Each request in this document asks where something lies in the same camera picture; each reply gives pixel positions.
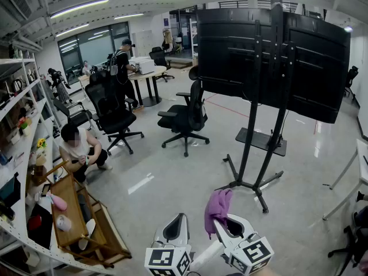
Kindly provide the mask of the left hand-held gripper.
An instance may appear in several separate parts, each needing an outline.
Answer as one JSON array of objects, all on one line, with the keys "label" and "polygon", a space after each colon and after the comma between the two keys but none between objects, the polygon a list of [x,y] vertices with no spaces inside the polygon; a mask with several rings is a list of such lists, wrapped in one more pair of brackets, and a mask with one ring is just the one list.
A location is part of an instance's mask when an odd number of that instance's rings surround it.
[{"label": "left hand-held gripper", "polygon": [[189,239],[189,223],[184,213],[158,227],[145,252],[144,267],[150,276],[187,276],[192,263]]}]

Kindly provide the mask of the purple cloth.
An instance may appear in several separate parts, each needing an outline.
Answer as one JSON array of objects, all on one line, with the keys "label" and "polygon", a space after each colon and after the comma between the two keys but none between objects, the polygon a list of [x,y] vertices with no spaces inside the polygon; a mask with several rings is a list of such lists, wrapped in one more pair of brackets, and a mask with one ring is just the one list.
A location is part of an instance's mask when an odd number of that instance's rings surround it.
[{"label": "purple cloth", "polygon": [[228,210],[232,196],[231,189],[219,189],[211,194],[204,213],[205,230],[209,239],[211,239],[212,234],[216,233],[214,220],[218,220],[227,227]]}]

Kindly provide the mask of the large black TV back panel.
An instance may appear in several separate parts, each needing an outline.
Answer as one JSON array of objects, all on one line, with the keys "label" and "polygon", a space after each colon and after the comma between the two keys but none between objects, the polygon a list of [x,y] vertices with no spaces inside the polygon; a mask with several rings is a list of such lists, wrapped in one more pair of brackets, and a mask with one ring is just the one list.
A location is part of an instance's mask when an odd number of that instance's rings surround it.
[{"label": "large black TV back panel", "polygon": [[328,22],[265,9],[197,14],[198,77],[206,91],[333,124],[344,96],[350,34]]}]

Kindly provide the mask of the person's right forearm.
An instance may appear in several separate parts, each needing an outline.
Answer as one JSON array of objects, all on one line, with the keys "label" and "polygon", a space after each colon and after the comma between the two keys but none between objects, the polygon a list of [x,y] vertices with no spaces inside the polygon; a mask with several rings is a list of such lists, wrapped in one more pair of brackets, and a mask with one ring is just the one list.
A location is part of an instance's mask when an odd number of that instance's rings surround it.
[{"label": "person's right forearm", "polygon": [[256,272],[254,272],[250,276],[280,276],[280,275],[278,273],[276,273],[275,271],[273,271],[268,266],[266,266],[264,268],[259,269]]}]

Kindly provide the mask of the white slippers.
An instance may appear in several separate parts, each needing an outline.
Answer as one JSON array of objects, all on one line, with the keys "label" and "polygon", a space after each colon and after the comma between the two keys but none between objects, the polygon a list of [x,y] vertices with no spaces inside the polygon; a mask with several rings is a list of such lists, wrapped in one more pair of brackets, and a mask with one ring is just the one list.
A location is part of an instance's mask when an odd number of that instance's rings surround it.
[{"label": "white slippers", "polygon": [[93,218],[91,218],[87,223],[86,223],[86,228],[88,231],[88,235],[86,236],[87,239],[80,239],[80,241],[78,241],[78,247],[80,250],[84,251],[89,243],[89,238],[91,238],[94,230],[95,230],[95,220]]}]

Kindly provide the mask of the grey office chair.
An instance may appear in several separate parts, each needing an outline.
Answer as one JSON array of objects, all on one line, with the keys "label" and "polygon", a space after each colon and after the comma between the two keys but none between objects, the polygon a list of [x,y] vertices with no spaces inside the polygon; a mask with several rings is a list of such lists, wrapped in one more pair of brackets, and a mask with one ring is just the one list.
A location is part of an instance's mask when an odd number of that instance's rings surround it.
[{"label": "grey office chair", "polygon": [[350,262],[353,262],[352,267],[357,267],[365,253],[368,251],[368,213],[354,212],[352,221],[355,229],[350,226],[344,228],[343,233],[347,235],[348,241],[344,248],[332,250],[328,253],[331,258],[336,254],[345,254],[343,265],[335,276],[342,276]]}]

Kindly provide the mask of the black bag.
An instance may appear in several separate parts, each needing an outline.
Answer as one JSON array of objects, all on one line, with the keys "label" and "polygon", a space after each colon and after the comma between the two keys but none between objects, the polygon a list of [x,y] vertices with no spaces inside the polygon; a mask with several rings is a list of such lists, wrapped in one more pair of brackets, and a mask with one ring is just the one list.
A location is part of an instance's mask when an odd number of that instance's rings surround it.
[{"label": "black bag", "polygon": [[44,248],[50,248],[53,220],[49,211],[36,204],[27,222],[28,238]]}]

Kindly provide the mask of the black chair with chrome arms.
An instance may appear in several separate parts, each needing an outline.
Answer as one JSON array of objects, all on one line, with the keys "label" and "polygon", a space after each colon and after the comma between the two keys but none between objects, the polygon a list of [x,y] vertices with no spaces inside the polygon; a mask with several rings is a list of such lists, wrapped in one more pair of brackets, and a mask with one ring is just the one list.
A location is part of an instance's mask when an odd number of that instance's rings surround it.
[{"label": "black chair with chrome arms", "polygon": [[83,103],[81,101],[72,103],[70,106],[66,107],[66,105],[63,104],[61,101],[59,101],[58,99],[54,99],[53,104],[67,117],[68,123],[72,122],[79,127],[88,122],[89,127],[87,128],[87,130],[95,130],[95,127],[92,123],[92,113],[83,106]]}]

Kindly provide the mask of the round wooden table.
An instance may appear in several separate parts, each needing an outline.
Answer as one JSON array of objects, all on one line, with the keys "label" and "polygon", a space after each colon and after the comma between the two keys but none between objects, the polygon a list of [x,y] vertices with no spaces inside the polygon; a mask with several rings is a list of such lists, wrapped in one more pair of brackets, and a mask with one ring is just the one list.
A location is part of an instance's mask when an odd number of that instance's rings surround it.
[{"label": "round wooden table", "polygon": [[[136,94],[140,105],[143,105],[144,107],[151,107],[159,104],[162,101],[162,98],[159,96],[156,80],[158,76],[162,75],[164,72],[166,72],[166,70],[167,68],[164,66],[155,66],[155,70],[153,72],[144,75],[135,73],[129,76],[129,79],[134,82]],[[145,98],[141,97],[141,92],[138,83],[138,81],[142,79],[146,80],[147,90],[149,94],[149,96]]]}]

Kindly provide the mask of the white box appliance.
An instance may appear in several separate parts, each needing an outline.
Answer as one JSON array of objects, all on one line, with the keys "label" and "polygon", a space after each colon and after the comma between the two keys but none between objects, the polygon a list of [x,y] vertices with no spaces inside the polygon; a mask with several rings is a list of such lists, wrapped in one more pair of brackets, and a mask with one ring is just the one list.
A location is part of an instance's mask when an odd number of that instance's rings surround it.
[{"label": "white box appliance", "polygon": [[149,74],[155,71],[155,62],[152,59],[140,59],[135,62],[138,72],[142,75]]}]

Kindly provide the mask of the white metal shelf unit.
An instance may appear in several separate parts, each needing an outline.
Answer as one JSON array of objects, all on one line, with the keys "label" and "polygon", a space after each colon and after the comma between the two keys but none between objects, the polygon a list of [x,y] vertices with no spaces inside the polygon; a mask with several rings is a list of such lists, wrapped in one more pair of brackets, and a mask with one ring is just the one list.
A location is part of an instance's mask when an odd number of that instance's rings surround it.
[{"label": "white metal shelf unit", "polygon": [[47,135],[52,137],[52,124],[53,121],[46,122],[41,114],[44,109],[44,106],[47,106],[50,109],[50,104],[46,98],[43,98],[41,101],[37,102],[32,92],[32,87],[39,86],[43,95],[46,95],[42,85],[40,84],[40,79],[34,80],[32,83],[28,81],[28,77],[26,75],[25,65],[27,63],[36,64],[35,58],[31,59],[0,59],[0,79],[15,73],[19,68],[22,69],[23,77],[26,81],[26,88],[22,90],[22,92],[18,93],[16,96],[11,97],[10,101],[6,104],[6,106],[0,110],[0,121],[6,117],[6,114],[10,112],[10,109],[24,97],[24,95],[29,94],[30,98],[33,102],[33,108],[31,114],[32,123],[29,127],[29,134],[21,136],[20,140],[15,143],[15,145],[9,148],[9,151],[5,153],[7,157],[12,156],[16,157],[18,154],[21,154],[21,163],[19,165],[15,164],[15,160],[13,159],[10,163],[5,165],[4,167],[0,166],[0,187],[4,186],[6,182],[11,180],[14,174],[18,174],[17,179],[20,182],[20,200],[17,201],[11,209],[15,212],[15,219],[13,221],[4,220],[0,217],[0,231],[5,231],[12,238],[14,238],[18,245],[26,245],[32,250],[42,254],[45,257],[50,259],[49,264],[52,264],[52,261],[55,260],[56,263],[61,264],[64,263],[66,265],[91,271],[94,273],[98,273],[99,275],[116,275],[116,271],[113,269],[106,269],[101,264],[96,265],[87,265],[81,262],[78,262],[74,259],[71,254],[63,252],[61,249],[53,246],[50,250],[42,247],[41,245],[35,243],[33,240],[30,240],[28,237],[28,232],[26,230],[26,212],[25,212],[25,198],[26,198],[26,173],[29,162],[30,150],[33,144],[33,139],[36,133],[37,126],[39,121],[44,126],[44,129],[47,131]]}]

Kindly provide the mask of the coats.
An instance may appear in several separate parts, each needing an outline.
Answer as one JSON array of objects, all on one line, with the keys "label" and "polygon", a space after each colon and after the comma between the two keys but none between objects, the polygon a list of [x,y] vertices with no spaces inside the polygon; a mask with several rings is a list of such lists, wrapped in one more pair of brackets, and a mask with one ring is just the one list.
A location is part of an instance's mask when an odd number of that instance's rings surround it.
[{"label": "coats", "polygon": [[175,55],[182,51],[181,42],[179,39],[181,37],[173,38],[171,31],[169,29],[163,29],[163,42],[162,50],[165,51],[166,55]]}]

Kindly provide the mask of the white lockers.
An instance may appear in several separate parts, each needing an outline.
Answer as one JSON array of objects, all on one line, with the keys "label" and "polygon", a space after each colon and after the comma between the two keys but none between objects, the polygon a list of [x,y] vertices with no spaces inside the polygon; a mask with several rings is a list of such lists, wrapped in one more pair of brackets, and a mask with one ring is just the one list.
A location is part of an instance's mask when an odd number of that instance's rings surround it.
[{"label": "white lockers", "polygon": [[141,32],[132,33],[132,42],[134,57],[148,57],[150,58],[150,52],[153,46],[153,35],[151,30],[143,30]]}]

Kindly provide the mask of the large glass window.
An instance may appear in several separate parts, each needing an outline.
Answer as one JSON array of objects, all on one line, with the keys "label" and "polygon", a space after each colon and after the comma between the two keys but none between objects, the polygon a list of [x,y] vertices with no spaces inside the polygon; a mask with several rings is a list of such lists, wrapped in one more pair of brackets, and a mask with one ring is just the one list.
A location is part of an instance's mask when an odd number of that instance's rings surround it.
[{"label": "large glass window", "polygon": [[92,29],[58,42],[59,53],[69,85],[83,75],[85,64],[102,68],[110,54],[116,52],[123,40],[130,38],[127,22]]}]

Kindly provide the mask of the long ceiling light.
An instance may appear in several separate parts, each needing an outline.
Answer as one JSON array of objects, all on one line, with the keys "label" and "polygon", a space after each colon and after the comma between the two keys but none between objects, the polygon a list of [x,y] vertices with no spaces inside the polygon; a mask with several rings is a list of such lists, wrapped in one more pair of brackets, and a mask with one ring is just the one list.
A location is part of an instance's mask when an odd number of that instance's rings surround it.
[{"label": "long ceiling light", "polygon": [[50,19],[58,18],[58,17],[61,17],[63,15],[66,15],[66,14],[69,14],[69,13],[72,13],[72,12],[75,12],[75,11],[78,11],[78,10],[81,10],[81,9],[85,9],[87,7],[92,7],[92,6],[96,6],[96,5],[100,5],[100,4],[104,4],[104,3],[108,3],[108,2],[109,2],[109,0],[96,0],[96,1],[86,2],[86,3],[80,4],[80,5],[69,7],[67,9],[61,10],[59,12],[53,13],[50,16]]},{"label": "long ceiling light", "polygon": [[69,30],[65,30],[64,32],[58,33],[58,34],[56,35],[56,37],[64,36],[64,35],[66,35],[66,34],[69,34],[69,33],[71,33],[71,32],[74,32],[74,31],[76,31],[76,30],[83,29],[83,28],[85,28],[85,27],[87,27],[87,26],[89,26],[89,24],[84,24],[84,25],[80,25],[80,26],[77,26],[77,27],[71,28],[71,29],[69,29]]},{"label": "long ceiling light", "polygon": [[122,19],[131,18],[131,17],[140,17],[140,16],[143,16],[143,15],[144,15],[144,13],[126,14],[126,15],[123,15],[123,16],[114,17],[114,20],[122,20]]}]

